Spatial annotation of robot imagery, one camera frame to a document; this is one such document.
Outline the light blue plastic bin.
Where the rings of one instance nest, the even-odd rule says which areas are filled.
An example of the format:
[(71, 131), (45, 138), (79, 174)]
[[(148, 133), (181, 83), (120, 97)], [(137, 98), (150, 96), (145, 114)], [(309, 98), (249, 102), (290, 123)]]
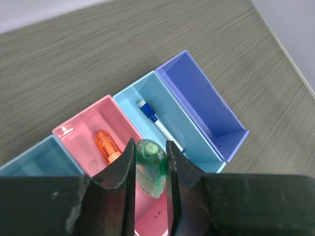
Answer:
[(54, 135), (50, 135), (0, 168), (1, 177), (66, 177), (84, 172)]

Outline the green highlighter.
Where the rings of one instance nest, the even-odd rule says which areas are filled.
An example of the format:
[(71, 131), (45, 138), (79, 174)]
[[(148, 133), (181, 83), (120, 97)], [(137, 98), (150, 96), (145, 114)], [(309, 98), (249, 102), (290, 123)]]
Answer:
[(166, 154), (156, 142), (142, 139), (136, 145), (136, 179), (141, 189), (158, 199), (166, 181)]

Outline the purple plastic bin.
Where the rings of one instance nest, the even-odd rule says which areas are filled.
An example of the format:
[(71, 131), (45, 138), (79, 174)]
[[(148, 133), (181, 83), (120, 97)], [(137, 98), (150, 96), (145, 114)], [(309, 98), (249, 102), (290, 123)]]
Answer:
[(188, 51), (156, 69), (219, 157), (230, 162), (249, 134)]

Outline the orange highlighter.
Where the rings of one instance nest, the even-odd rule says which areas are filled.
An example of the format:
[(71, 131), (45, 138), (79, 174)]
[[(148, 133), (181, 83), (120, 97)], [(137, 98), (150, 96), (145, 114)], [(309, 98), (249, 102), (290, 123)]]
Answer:
[(98, 131), (95, 134), (94, 141), (108, 164), (113, 163), (122, 155), (122, 152), (107, 131)]

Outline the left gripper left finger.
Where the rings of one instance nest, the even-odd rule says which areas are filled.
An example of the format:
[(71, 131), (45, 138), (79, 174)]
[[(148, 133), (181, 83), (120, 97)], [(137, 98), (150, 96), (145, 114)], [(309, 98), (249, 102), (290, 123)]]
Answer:
[(134, 139), (93, 177), (0, 177), (3, 236), (132, 236), (134, 224)]

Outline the teal plastic bin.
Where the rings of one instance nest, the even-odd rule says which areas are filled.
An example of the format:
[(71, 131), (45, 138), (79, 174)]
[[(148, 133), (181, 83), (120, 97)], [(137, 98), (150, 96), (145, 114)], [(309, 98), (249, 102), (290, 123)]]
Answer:
[(114, 95), (114, 100), (145, 139), (165, 148), (166, 138), (140, 110), (144, 100), (184, 149), (184, 155), (206, 173), (220, 173), (226, 163), (197, 128), (156, 72), (152, 71)]

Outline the pink plastic bin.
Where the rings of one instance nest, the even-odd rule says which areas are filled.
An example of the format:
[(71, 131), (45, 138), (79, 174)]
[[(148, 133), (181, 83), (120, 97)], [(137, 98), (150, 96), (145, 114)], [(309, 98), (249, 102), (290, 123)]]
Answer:
[[(112, 96), (107, 95), (52, 130), (83, 171), (90, 177), (107, 167), (95, 143), (95, 135), (106, 131), (123, 151), (130, 140), (142, 136), (129, 121)], [(167, 197), (147, 195), (139, 185), (135, 190), (135, 234), (166, 236), (168, 234)]]

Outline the blue cap whiteboard marker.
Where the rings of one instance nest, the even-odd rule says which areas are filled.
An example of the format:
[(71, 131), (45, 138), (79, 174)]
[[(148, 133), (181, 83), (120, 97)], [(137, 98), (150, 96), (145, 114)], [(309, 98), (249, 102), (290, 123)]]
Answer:
[(167, 130), (164, 124), (158, 119), (153, 108), (145, 101), (141, 100), (137, 103), (138, 108), (142, 111), (142, 113), (154, 123), (154, 125), (158, 128), (158, 130), (164, 135), (167, 140), (173, 141), (176, 146), (179, 148), (181, 153), (184, 153), (184, 148), (180, 145), (180, 143), (174, 138), (174, 136)]

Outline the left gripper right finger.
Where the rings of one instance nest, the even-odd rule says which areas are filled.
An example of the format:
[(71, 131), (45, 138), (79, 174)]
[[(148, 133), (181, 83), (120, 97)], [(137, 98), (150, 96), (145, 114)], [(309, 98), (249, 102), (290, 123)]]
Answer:
[(312, 236), (315, 180), (301, 175), (209, 174), (166, 142), (171, 236)]

